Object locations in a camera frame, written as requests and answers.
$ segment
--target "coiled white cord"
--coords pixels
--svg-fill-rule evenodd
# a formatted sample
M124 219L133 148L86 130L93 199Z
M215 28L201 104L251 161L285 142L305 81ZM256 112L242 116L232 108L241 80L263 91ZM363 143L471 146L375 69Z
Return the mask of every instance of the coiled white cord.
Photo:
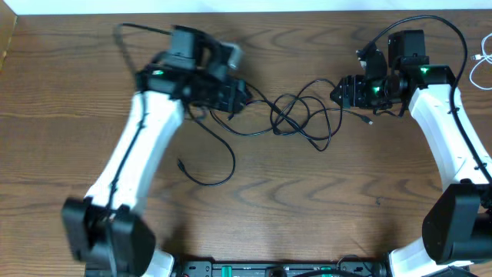
M482 55L478 54L478 55L472 55L471 56L471 59L474 60L474 61L479 61L472 69L471 69L471 72L470 72L470 82L472 84L474 84L477 88L480 88L480 89L483 89L483 90L492 90L492 87L490 88L484 88L484 87L481 87L479 86L476 82L474 82L474 80L472 79L472 76L474 74L474 71L475 69L478 67L478 65L480 65L482 62L485 62L487 61L488 63L490 63L492 65L492 55L488 55L486 52L485 52L485 42L487 41L487 39L489 37L492 37L492 33L490 33L488 36L486 36L484 39L482 39Z

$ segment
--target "white background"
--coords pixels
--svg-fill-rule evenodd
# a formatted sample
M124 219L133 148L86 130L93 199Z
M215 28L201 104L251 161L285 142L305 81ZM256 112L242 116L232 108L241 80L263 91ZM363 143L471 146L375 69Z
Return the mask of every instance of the white background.
M492 8L491 0L5 0L5 2L18 15Z

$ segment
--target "white arm segment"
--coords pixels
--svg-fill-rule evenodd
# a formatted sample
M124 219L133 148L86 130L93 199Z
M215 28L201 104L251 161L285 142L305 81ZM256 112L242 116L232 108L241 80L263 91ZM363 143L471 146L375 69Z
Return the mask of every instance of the white arm segment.
M409 106L410 113L422 128L436 160L443 191L450 184L459 184L461 179L470 179L474 184L487 184L482 172L475 169L477 163L463 140L453 115L449 112L450 89L450 85L429 85L426 89L417 89ZM458 111L460 121L481 161L490 165L490 157L464 111L458 88L454 93L454 101L460 109ZM427 254L422 238L394 250L389 260L393 277L424 276L450 265L465 266L472 263L459 261L449 265L436 265Z
M146 206L152 177L158 167L169 141L183 122L184 109L179 100L170 100L169 95L159 92L143 94L147 104L144 128L140 131L125 162L113 198L113 209L127 205L132 213L141 215ZM85 197L92 197L93 205L108 204L111 182L131 140L142 120L142 95L135 94L125 130L103 173L88 190Z

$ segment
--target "wood grain surface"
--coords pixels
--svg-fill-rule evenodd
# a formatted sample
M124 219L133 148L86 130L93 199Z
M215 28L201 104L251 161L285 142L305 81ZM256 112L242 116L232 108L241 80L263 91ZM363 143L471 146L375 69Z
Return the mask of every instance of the wood grain surface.
M274 99L315 78L336 83L361 74L355 51L390 23L422 13L22 16L0 75L0 275L83 273L70 256L60 209L68 196L82 197L94 183L127 119L133 84L111 36L116 23L188 25L237 42L244 50L237 75ZM490 11L433 13L464 33L470 54L480 52L480 40L492 31ZM429 20L402 28L423 28L431 62L458 70L463 54L450 29ZM125 39L139 66L169 40L132 30ZM385 44L384 38L378 44L384 53ZM460 90L490 152L492 94L470 84L471 66ZM490 68L481 68L476 80L490 86L491 76ZM319 84L307 95L333 106L330 91ZM267 126L268 112L249 108L231 125L258 130ZM305 111L294 114L302 118ZM330 117L335 124L337 113ZM300 135L242 138L207 118L204 123L238 159L232 180L216 188L194 184L176 166L179 157L204 181L222 179L231 169L227 149L186 122L155 175L145 219L164 250L217 260L326 261L345 254L378 257L404 246L421 235L421 222L441 194L437 166L408 115L372 119L367 125L345 115L320 153ZM322 135L326 126L320 117L307 130ZM490 264L473 270L492 276Z

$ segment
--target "brown tabletop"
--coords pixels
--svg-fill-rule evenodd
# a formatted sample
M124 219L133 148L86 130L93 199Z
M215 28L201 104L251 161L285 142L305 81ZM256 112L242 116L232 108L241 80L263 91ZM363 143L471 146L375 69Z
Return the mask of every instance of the brown tabletop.
M108 161L125 125L133 81L111 32L116 23L159 28L188 25L244 50L238 76L272 100L315 78L362 74L355 51L398 19L429 12L302 12L22 16L0 74L0 275L80 276L60 219L69 195L83 197ZM431 12L466 36L470 54L492 32L490 11ZM457 73L462 49L439 22L423 28L431 63ZM168 37L130 31L125 38L139 66L168 47ZM380 48L387 53L384 36ZM460 83L467 114L483 144L492 146L492 94ZM477 82L492 85L490 68ZM331 88L307 91L329 106ZM231 125L244 132L268 125L269 110L248 108ZM296 108L294 117L305 110ZM330 114L332 125L338 114ZM231 181L202 188L176 166L185 161L204 181L224 178L231 157L193 122L175 134L148 194L145 220L164 250L217 260L338 260L378 257L421 236L421 223L441 194L424 134L409 116L372 116L373 125L345 115L327 151L300 135L243 138L204 123L237 156ZM307 130L326 132L322 118ZM489 265L474 266L492 276Z

